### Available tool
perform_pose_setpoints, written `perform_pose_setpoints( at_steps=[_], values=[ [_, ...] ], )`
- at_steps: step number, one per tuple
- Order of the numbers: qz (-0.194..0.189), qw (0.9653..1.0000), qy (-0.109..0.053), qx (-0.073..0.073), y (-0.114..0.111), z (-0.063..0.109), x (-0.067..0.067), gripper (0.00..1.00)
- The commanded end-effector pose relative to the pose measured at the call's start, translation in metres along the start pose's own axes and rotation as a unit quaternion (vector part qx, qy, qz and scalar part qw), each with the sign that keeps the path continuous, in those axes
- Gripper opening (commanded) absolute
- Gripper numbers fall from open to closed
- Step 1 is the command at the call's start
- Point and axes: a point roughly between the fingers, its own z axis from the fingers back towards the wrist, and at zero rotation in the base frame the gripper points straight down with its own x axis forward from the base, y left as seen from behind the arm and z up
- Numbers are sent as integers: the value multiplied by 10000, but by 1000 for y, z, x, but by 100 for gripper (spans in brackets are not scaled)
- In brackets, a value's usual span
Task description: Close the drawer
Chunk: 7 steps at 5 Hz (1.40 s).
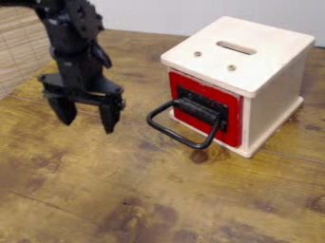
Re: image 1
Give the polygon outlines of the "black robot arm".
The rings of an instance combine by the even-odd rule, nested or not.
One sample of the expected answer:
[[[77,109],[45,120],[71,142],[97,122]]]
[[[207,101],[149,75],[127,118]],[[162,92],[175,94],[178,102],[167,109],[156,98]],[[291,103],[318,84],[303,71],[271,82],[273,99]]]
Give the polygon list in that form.
[[[112,61],[97,44],[104,27],[95,6],[88,0],[0,0],[0,7],[32,9],[45,27],[59,71],[40,75],[38,81],[61,123],[73,122],[77,103],[95,105],[104,130],[111,133],[124,108],[123,88],[103,74]]]

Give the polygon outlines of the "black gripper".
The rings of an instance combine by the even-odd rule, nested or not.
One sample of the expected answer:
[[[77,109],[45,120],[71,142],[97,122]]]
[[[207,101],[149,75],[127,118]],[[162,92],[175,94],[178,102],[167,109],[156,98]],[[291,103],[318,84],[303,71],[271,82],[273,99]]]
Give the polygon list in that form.
[[[108,80],[103,68],[112,66],[111,58],[95,41],[52,43],[51,55],[59,72],[42,74],[42,94],[63,124],[69,125],[77,115],[76,103],[99,107],[100,121],[109,134],[125,107],[123,88]]]

